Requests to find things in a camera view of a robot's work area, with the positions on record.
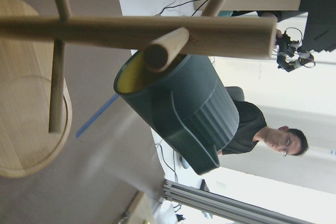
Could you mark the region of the person in black shirt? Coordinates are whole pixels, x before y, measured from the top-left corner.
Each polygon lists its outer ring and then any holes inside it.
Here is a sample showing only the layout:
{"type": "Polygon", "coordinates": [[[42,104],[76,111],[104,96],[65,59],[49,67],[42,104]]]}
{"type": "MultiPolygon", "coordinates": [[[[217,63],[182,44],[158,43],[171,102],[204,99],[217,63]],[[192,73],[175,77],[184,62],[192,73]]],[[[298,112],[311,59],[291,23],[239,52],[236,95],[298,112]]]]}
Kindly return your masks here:
{"type": "Polygon", "coordinates": [[[270,128],[262,111],[254,104],[235,100],[234,105],[239,113],[237,132],[217,155],[249,153],[260,142],[284,156],[301,156],[308,150],[307,138],[301,130],[287,126],[270,128]]]}

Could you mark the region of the wooden mug tree rack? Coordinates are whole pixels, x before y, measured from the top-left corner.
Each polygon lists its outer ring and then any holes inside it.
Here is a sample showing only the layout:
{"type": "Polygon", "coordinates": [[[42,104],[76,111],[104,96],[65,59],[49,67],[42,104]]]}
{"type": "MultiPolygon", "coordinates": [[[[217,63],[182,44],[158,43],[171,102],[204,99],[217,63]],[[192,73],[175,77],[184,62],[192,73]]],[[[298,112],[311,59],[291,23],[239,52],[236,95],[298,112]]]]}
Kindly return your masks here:
{"type": "Polygon", "coordinates": [[[66,43],[134,49],[146,70],[161,73],[178,56],[268,57],[276,33],[274,18],[257,17],[71,17],[68,0],[56,0],[60,16],[2,16],[6,39],[53,41],[49,130],[58,132],[66,43]]]}

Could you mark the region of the dark teal ribbed mug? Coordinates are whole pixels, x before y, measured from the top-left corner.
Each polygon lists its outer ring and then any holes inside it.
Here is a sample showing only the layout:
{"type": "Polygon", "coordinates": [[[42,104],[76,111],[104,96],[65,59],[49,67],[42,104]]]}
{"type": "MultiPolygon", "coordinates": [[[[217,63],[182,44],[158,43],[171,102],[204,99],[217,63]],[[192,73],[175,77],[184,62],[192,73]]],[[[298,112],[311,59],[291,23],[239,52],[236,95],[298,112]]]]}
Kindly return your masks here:
{"type": "Polygon", "coordinates": [[[113,88],[195,173],[219,167],[217,153],[236,134],[239,114],[207,56],[178,56],[167,70],[153,73],[136,52],[113,88]]]}

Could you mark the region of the aluminium frame column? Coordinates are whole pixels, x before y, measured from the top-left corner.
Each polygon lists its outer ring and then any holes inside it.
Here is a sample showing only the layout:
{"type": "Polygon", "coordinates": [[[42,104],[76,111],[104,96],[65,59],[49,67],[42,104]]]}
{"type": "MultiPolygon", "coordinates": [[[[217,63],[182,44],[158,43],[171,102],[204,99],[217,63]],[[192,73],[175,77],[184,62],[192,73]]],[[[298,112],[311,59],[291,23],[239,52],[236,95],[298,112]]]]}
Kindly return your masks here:
{"type": "Polygon", "coordinates": [[[304,224],[307,221],[286,216],[225,196],[210,193],[170,180],[163,183],[164,198],[239,223],[304,224]]]}

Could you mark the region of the grey office chair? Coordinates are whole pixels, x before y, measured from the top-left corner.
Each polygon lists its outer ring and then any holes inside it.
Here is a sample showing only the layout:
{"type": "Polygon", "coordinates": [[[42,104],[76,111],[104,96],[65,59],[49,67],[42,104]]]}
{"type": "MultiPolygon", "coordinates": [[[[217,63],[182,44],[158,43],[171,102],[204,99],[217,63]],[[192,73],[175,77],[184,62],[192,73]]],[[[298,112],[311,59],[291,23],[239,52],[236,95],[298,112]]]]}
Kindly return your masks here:
{"type": "Polygon", "coordinates": [[[235,101],[245,101],[245,95],[242,88],[237,86],[226,87],[228,94],[232,100],[235,101]]]}

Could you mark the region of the bamboo cutting board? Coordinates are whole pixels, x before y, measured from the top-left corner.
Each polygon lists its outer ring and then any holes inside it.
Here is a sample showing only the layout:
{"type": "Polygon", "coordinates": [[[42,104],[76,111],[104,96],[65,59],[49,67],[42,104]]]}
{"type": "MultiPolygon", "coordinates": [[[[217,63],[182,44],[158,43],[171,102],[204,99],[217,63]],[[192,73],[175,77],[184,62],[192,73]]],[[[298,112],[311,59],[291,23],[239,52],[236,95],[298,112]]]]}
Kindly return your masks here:
{"type": "Polygon", "coordinates": [[[138,191],[130,203],[128,209],[124,212],[118,223],[128,224],[155,224],[149,199],[145,192],[138,191]]]}

